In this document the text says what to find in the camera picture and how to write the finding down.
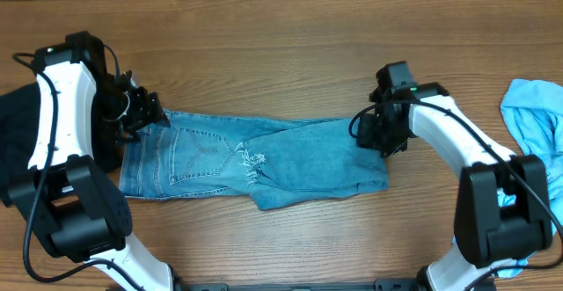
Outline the blue denim jeans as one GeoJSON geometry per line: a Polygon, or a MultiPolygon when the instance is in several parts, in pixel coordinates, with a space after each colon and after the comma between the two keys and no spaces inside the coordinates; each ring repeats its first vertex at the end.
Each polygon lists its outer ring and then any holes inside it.
{"type": "Polygon", "coordinates": [[[166,112],[126,146],[120,190],[142,200],[248,196],[258,209],[342,199],[389,185],[379,153],[347,118],[275,120],[166,112]]]}

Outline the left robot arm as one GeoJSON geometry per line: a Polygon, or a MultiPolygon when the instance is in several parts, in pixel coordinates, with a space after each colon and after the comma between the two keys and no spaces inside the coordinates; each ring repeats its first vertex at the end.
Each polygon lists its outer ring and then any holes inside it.
{"type": "Polygon", "coordinates": [[[37,239],[76,272],[95,267],[122,290],[179,290],[174,270],[135,236],[127,199],[109,178],[122,144],[169,120],[131,72],[108,72],[111,58],[113,50],[88,32],[13,55],[35,76],[39,111],[26,172],[9,184],[5,204],[25,218],[26,243],[37,239]]]}

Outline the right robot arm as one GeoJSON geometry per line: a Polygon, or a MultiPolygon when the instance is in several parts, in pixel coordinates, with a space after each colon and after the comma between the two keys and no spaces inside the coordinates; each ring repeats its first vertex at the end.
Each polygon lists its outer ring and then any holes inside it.
{"type": "Polygon", "coordinates": [[[376,78],[371,105],[348,127],[357,145],[386,158],[419,137],[459,181],[452,247],[414,278],[376,280],[376,290],[494,290],[495,274],[551,247],[562,227],[537,156],[517,156],[489,138],[440,84],[417,84],[406,62],[385,65],[376,78]]]}

